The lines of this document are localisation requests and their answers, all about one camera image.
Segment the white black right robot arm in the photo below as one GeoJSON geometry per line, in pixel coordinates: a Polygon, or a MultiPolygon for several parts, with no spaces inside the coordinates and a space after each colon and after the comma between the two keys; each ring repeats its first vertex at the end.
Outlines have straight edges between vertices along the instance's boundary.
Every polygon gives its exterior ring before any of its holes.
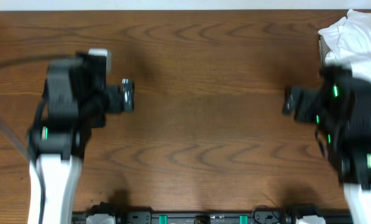
{"type": "Polygon", "coordinates": [[[320,89],[287,86],[282,113],[315,124],[319,150],[337,172],[353,223],[371,223],[371,82],[329,65],[320,89]]]}

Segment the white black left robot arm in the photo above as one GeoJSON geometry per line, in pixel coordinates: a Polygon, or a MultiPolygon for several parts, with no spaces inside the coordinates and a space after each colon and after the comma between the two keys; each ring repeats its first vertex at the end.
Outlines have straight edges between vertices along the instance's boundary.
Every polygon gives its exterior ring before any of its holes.
{"type": "Polygon", "coordinates": [[[108,85],[111,53],[89,49],[50,62],[42,101],[27,132],[28,223],[70,223],[86,145],[107,114],[134,110],[134,82],[108,85]]]}

